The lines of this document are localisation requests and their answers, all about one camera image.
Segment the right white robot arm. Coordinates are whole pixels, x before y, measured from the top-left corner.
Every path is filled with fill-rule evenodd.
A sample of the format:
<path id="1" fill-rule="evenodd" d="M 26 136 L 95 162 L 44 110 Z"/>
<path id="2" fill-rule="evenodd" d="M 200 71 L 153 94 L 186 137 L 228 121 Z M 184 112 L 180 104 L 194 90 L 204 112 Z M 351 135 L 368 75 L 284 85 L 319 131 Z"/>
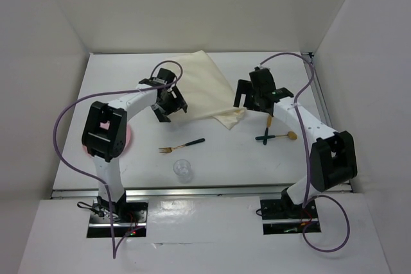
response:
<path id="1" fill-rule="evenodd" d="M 238 80 L 234 106 L 245 96 L 246 109 L 275 117 L 303 139 L 306 176 L 281 192 L 279 206 L 283 215 L 293 218 L 310 199 L 357 176 L 354 139 L 322 123 L 288 89 L 277 88 L 268 68 L 256 67 L 249 76 L 249 81 Z"/>

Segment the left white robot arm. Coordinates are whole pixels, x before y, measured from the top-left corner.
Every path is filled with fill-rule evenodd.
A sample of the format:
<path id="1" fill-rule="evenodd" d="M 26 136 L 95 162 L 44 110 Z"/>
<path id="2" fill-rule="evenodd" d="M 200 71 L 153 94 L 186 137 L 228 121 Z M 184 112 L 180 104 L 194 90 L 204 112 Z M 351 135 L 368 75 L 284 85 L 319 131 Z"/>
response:
<path id="1" fill-rule="evenodd" d="M 169 115 L 179 110 L 187 112 L 188 104 L 176 81 L 175 73 L 161 68 L 157 76 L 141 80 L 135 92 L 108 103 L 95 101 L 89 109 L 82 144 L 93 159 L 96 176 L 109 187 L 99 185 L 98 205 L 113 222 L 121 221 L 127 214 L 119 157 L 126 148 L 128 122 L 148 107 L 160 123 L 169 123 Z"/>

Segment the cream cloth placemat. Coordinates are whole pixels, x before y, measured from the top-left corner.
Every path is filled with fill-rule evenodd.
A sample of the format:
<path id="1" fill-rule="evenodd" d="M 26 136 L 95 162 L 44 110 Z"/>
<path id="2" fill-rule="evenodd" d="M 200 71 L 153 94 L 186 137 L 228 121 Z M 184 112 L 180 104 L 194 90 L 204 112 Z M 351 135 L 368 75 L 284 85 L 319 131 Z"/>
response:
<path id="1" fill-rule="evenodd" d="M 233 107 L 235 92 L 207 53 L 174 56 L 162 65 L 179 75 L 180 69 L 172 61 L 183 68 L 177 87 L 188 104 L 188 111 L 172 114 L 171 121 L 186 123 L 212 117 L 230 130 L 242 119 L 245 109 Z"/>

